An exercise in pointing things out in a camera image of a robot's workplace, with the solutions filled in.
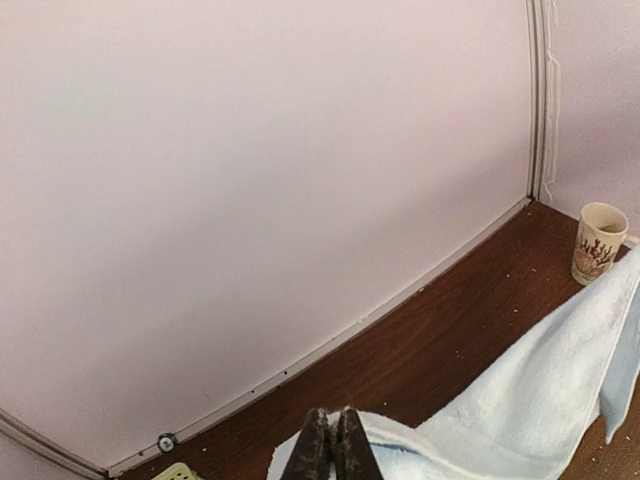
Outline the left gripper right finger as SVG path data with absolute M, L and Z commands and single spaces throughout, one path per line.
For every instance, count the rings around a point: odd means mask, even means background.
M 360 417 L 349 407 L 340 412 L 333 433 L 337 480 L 382 480 Z

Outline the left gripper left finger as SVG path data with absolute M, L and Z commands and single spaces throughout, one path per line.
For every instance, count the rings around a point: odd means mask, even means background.
M 332 431 L 327 411 L 311 409 L 286 463 L 282 480 L 327 480 L 331 460 Z

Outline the green plastic basket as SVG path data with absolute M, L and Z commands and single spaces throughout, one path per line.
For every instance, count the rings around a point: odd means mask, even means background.
M 154 480 L 202 480 L 202 478 L 185 463 L 177 462 L 160 472 Z

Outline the cream patterned mug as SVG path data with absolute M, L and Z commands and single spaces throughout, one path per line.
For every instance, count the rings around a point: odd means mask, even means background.
M 571 262 L 573 278 L 589 285 L 611 268 L 624 244 L 638 245 L 639 236 L 629 233 L 629 219 L 620 209 L 603 202 L 584 205 Z

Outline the left aluminium frame post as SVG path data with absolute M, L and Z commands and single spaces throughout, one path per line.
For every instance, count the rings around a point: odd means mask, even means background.
M 1 410 L 1 433 L 41 458 L 84 479 L 109 479 L 108 470 L 76 455 Z

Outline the aluminium frame post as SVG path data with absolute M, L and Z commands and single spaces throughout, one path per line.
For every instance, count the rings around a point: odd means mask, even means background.
M 1 410 L 1 433 L 41 458 L 84 479 L 109 479 L 108 470 L 76 455 Z
M 541 198 L 546 149 L 546 39 L 544 2 L 528 0 L 529 59 L 531 79 L 530 158 L 527 198 Z

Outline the right aluminium frame post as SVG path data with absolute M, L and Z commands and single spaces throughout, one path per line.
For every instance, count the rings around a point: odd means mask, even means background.
M 546 39 L 544 2 L 528 0 L 529 59 L 531 79 L 530 158 L 527 198 L 541 198 L 546 149 Z

